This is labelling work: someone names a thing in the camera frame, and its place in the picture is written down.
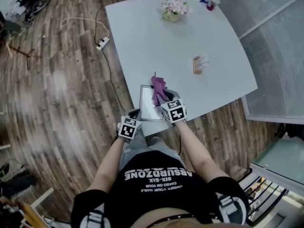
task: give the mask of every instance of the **black sleeve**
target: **black sleeve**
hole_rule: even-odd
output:
[[[74,198],[74,205],[71,215],[71,227],[79,228],[81,221],[95,208],[103,204],[107,193],[101,190],[89,190],[78,194]]]
[[[240,198],[249,212],[248,197],[236,180],[231,177],[217,177],[209,182],[209,186],[217,193]]]

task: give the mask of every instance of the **wooden floor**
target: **wooden floor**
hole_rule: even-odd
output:
[[[94,18],[101,6],[123,0],[70,0],[72,17]],[[73,198],[92,181],[96,169],[115,137],[122,110],[110,83],[103,54],[94,44],[94,22],[71,19],[65,27],[67,0],[50,0],[33,25],[14,41],[25,51],[34,48],[43,56],[31,58],[30,70],[22,55],[9,57],[0,48],[0,137],[12,147],[1,151],[0,161],[9,160],[11,171],[22,164],[33,173],[38,185],[20,200],[31,203],[50,187],[55,193],[44,203],[44,211],[69,221]],[[97,17],[109,28],[105,8]],[[97,25],[97,37],[106,31]],[[105,48],[112,80],[125,109],[132,102],[114,46]],[[277,125],[246,121],[243,106],[236,100],[188,122],[207,146],[212,157],[238,179],[273,139]],[[174,129],[159,133],[174,149],[179,148]],[[182,157],[189,163],[182,148]]]

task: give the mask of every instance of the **black cable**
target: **black cable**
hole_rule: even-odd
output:
[[[120,107],[121,107],[121,108],[123,109],[123,111],[125,112],[125,110],[124,110],[124,108],[123,108],[123,105],[122,105],[122,103],[120,102],[120,99],[119,99],[119,97],[118,97],[118,95],[117,95],[117,92],[116,92],[116,90],[115,90],[115,86],[114,86],[114,84],[113,84],[113,82],[112,82],[112,72],[111,72],[111,69],[110,69],[110,65],[109,65],[108,58],[106,57],[105,52],[104,52],[104,49],[103,49],[102,47],[101,47],[101,50],[102,50],[102,52],[103,52],[103,54],[104,54],[104,57],[105,57],[105,59],[106,59],[106,62],[107,62],[107,64],[108,64],[108,68],[109,68],[109,71],[110,71],[110,81],[111,81],[111,84],[112,84],[112,86],[113,86],[115,95],[116,95],[116,97],[117,97],[117,100],[118,100],[118,102],[119,102]]]
[[[180,151],[179,151],[179,155],[181,155],[181,137],[180,137]]]
[[[104,7],[104,5],[102,5],[102,7],[97,10],[97,13],[96,13],[96,16],[95,16],[95,32],[94,32],[94,42],[97,46],[99,46],[98,42],[96,42],[96,27],[97,27],[97,15],[98,15],[98,12]]]

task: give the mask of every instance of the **purple cloth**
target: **purple cloth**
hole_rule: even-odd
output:
[[[157,94],[159,94],[164,101],[169,101],[168,97],[163,92],[163,90],[166,89],[166,82],[163,80],[163,78],[153,76],[151,81],[154,86],[153,101],[155,106],[161,105],[157,99]]]

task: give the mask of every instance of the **pink object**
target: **pink object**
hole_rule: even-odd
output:
[[[214,8],[219,5],[220,0],[209,0],[208,4],[207,4],[207,9],[209,11],[214,10]]]
[[[152,84],[154,86],[154,93],[153,93],[153,101],[155,106],[159,106],[160,103],[157,99],[157,94],[159,94],[164,101],[169,101],[168,97],[164,94],[163,90],[166,89],[166,82],[163,78],[156,77],[156,74],[151,78]]]

